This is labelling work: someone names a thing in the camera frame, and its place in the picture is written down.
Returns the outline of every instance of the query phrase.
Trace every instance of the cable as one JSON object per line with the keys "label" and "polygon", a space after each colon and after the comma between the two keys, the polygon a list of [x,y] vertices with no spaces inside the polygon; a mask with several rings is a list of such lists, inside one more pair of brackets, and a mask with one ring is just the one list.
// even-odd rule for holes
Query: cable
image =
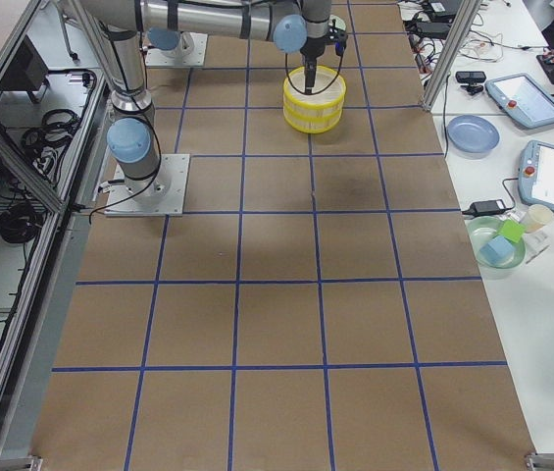
{"label": "cable", "polygon": [[[26,158],[54,186],[58,185],[61,180],[65,156],[82,124],[82,119],[91,101],[91,95],[97,86],[96,75],[88,69],[67,69],[55,73],[73,72],[82,72],[82,84],[89,88],[81,115],[79,116],[68,108],[51,110],[41,118],[41,126],[27,130],[20,139],[20,145],[25,150]],[[51,157],[43,154],[47,149],[51,149]]]}
{"label": "cable", "polygon": [[146,55],[148,52],[143,50],[143,31],[139,32],[139,55],[141,56],[141,64],[143,65],[144,86],[148,88],[148,66],[146,66]]}
{"label": "cable", "polygon": [[481,13],[477,13],[475,18],[479,18],[481,20],[481,24],[477,24],[474,21],[473,26],[483,26],[483,25],[485,25],[485,22],[483,21],[483,16],[481,15]]}
{"label": "cable", "polygon": [[[151,125],[148,121],[140,120],[138,118],[134,118],[134,119],[136,119],[137,121],[140,121],[141,123],[145,124],[148,127],[151,127]],[[159,170],[161,169],[161,144],[159,143],[159,137],[157,136],[157,134],[154,133],[154,136],[155,136],[155,140],[157,142],[157,155],[159,157],[159,161],[157,162],[157,168],[155,169],[155,172],[152,176],[152,179],[150,179],[148,184],[144,188],[142,188],[140,191],[138,191],[137,193],[133,193],[133,194],[127,196],[126,198],[121,199],[120,201],[116,201],[115,203],[107,204],[105,206],[99,206],[99,207],[94,208],[93,210],[91,210],[91,212],[89,213],[89,218],[88,218],[89,219],[89,225],[91,225],[91,223],[93,221],[93,215],[94,214],[100,213],[101,211],[104,211],[105,209],[112,208],[113,206],[117,206],[118,204],[125,203],[125,202],[133,199],[134,197],[139,196],[144,191],[146,191],[150,186],[152,186],[152,183],[155,182],[155,180],[157,179],[157,177],[159,175]]]}
{"label": "cable", "polygon": [[339,77],[339,73],[342,72],[342,61],[344,60],[344,55],[343,54],[339,57],[339,63],[337,64],[337,72],[335,72],[335,77],[333,77],[331,79],[331,81],[328,83],[328,85],[325,88],[323,88],[322,90],[314,91],[313,93],[305,93],[304,91],[301,91],[298,88],[296,88],[296,86],[292,82],[292,78],[289,76],[289,68],[287,67],[287,56],[288,56],[288,54],[285,54],[285,73],[287,75],[287,81],[289,82],[289,86],[291,86],[295,91],[297,91],[301,95],[315,96],[315,95],[320,95],[321,93],[324,93],[335,83],[335,81]]}
{"label": "cable", "polygon": [[512,206],[509,207],[509,208],[506,208],[506,211],[510,211],[514,208],[516,208],[516,199],[514,199],[514,196],[512,196],[512,192],[508,189],[508,187],[506,186],[506,182],[513,182],[513,181],[517,181],[519,178],[516,177],[516,178],[512,178],[512,179],[503,179],[501,181],[501,185],[503,185],[503,188],[505,189],[505,191],[508,193],[508,196],[510,196],[510,199],[512,200]]}
{"label": "cable", "polygon": [[115,186],[116,184],[122,184],[125,183],[125,179],[114,179],[114,180],[107,180],[105,182],[102,182],[98,185],[98,193],[101,193],[107,188],[110,188],[111,186]]}
{"label": "cable", "polygon": [[26,243],[36,238],[43,226],[43,216],[26,200],[0,215],[0,236],[7,243]]}
{"label": "cable", "polygon": [[495,42],[492,40],[492,37],[490,34],[486,33],[486,32],[481,32],[481,31],[475,31],[474,29],[469,29],[469,32],[473,33],[473,34],[476,34],[477,36],[481,36],[482,38],[484,38],[486,41],[488,41],[490,43],[491,46],[501,46],[501,47],[506,47],[508,49],[519,49],[521,51],[529,51],[530,49],[544,49],[544,46],[510,46],[508,44],[502,44],[501,42]]}
{"label": "cable", "polygon": [[[30,254],[34,252],[38,244],[39,244],[39,237],[36,237],[32,245],[32,249],[30,250]],[[6,343],[7,334],[9,332],[11,322],[13,322],[13,318],[17,314],[17,309],[19,307],[20,300],[22,298],[22,293],[24,291],[24,282],[25,282],[25,279],[27,278],[28,272],[30,271],[30,265],[31,265],[30,259],[25,260],[24,268],[22,269],[22,276],[20,277],[20,282],[18,283],[18,288],[15,293],[15,299],[13,300],[13,305],[11,306],[11,310],[9,311],[7,318],[4,321],[1,321],[4,323],[4,329],[2,330],[2,335],[0,336],[0,353],[4,348],[4,344]]]}

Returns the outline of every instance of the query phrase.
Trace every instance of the green bowl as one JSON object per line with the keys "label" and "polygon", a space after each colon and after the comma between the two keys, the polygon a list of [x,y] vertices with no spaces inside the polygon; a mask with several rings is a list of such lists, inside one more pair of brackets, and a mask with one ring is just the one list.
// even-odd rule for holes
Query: green bowl
{"label": "green bowl", "polygon": [[475,258],[480,263],[480,265],[492,268],[514,268],[518,267],[523,259],[525,258],[525,243],[523,240],[519,240],[518,243],[512,243],[514,245],[514,253],[502,262],[493,265],[488,263],[485,260],[479,251],[481,248],[497,237],[499,228],[503,224],[503,221],[492,216],[481,216],[480,218],[474,218],[466,226],[466,229],[469,232],[469,238],[471,239],[471,244],[473,245],[473,252],[475,253]]}

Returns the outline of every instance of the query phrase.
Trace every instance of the yellow bowl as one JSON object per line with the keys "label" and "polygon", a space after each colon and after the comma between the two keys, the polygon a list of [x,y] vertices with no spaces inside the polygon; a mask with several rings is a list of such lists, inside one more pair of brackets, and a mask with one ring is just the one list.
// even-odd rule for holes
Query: yellow bowl
{"label": "yellow bowl", "polygon": [[297,131],[305,133],[326,132],[334,128],[342,116],[346,82],[337,72],[324,66],[316,70],[316,84],[312,92],[325,88],[332,80],[333,84],[322,93],[305,95],[292,87],[303,89],[305,84],[304,68],[299,67],[289,73],[289,79],[283,82],[283,115],[285,120]]}

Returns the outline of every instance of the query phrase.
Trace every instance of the white cup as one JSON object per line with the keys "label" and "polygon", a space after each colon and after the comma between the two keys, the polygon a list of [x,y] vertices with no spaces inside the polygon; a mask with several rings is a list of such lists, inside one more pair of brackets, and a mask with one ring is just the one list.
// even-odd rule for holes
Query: white cup
{"label": "white cup", "polygon": [[521,220],[526,233],[533,233],[553,221],[553,211],[543,204],[532,204]]}

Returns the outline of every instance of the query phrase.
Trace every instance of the black power adapter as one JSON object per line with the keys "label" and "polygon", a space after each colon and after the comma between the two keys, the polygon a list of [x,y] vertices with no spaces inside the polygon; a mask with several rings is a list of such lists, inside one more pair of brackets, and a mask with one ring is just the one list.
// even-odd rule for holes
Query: black power adapter
{"label": "black power adapter", "polygon": [[495,216],[503,214],[508,209],[502,199],[489,199],[487,201],[475,201],[469,206],[469,209],[462,211],[464,216]]}
{"label": "black power adapter", "polygon": [[451,25],[446,23],[431,23],[421,20],[410,20],[404,22],[405,30],[418,37],[428,37],[431,39],[446,39]]}

